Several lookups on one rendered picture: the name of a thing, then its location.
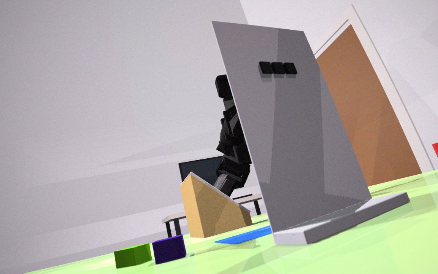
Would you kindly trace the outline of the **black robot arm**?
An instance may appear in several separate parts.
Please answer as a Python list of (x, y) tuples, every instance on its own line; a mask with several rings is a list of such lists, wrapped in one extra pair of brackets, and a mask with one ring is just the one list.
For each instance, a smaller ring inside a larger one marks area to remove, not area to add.
[[(225, 136), (222, 132), (220, 132), (220, 141), (219, 145), (217, 146), (217, 150), (222, 152), (224, 155), (222, 156), (220, 163), (218, 164), (218, 167), (216, 169), (217, 173), (217, 181), (214, 183), (215, 188), (222, 191), (224, 194), (230, 197), (233, 190), (236, 186), (239, 186), (242, 188), (245, 185), (245, 182), (248, 179), (248, 176), (250, 174), (250, 165), (240, 166), (237, 161), (235, 154), (233, 152), (233, 146), (234, 145), (245, 145), (244, 139), (242, 139), (239, 142), (232, 142), (230, 140), (225, 139)], [(227, 171), (228, 173), (231, 173), (239, 178), (235, 178), (231, 176), (230, 174), (227, 174), (223, 172), (222, 170)]]

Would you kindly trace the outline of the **grey panel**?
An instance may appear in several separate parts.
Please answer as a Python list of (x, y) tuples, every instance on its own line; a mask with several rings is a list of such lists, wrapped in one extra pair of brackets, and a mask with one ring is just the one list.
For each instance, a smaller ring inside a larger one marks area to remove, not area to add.
[(372, 198), (300, 30), (211, 21), (275, 245), (311, 244), (409, 202)]

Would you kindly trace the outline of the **blue square marker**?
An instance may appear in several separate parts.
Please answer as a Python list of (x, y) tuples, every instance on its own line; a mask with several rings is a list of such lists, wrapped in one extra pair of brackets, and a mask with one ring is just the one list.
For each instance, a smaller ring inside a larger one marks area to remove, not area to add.
[(225, 238), (222, 239), (220, 241), (214, 241), (217, 243), (225, 243), (225, 244), (240, 244), (242, 242), (246, 242), (246, 241), (250, 241), (254, 238), (258, 238), (264, 235), (268, 235), (272, 233), (271, 229), (270, 229), (270, 225), (269, 226), (265, 226), (259, 229), (254, 229), (250, 232), (245, 232), (239, 235), (235, 235), (233, 237), (229, 237), (229, 238)]

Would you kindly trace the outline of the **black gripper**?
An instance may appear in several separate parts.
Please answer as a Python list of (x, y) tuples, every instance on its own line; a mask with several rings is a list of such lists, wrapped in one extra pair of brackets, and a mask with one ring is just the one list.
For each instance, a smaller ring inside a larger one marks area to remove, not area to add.
[(217, 76), (215, 85), (218, 96), (224, 99), (225, 111), (223, 112), (224, 118), (221, 119), (221, 126), (225, 139), (232, 142), (244, 139), (245, 145), (234, 145), (233, 152), (240, 166), (252, 164), (227, 75)]

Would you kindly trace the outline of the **green block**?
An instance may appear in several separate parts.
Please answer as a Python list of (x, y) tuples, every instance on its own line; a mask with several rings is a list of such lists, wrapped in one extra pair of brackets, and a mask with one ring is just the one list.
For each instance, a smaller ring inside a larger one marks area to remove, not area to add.
[(150, 244), (136, 245), (119, 251), (114, 251), (116, 269), (138, 264), (152, 260)]

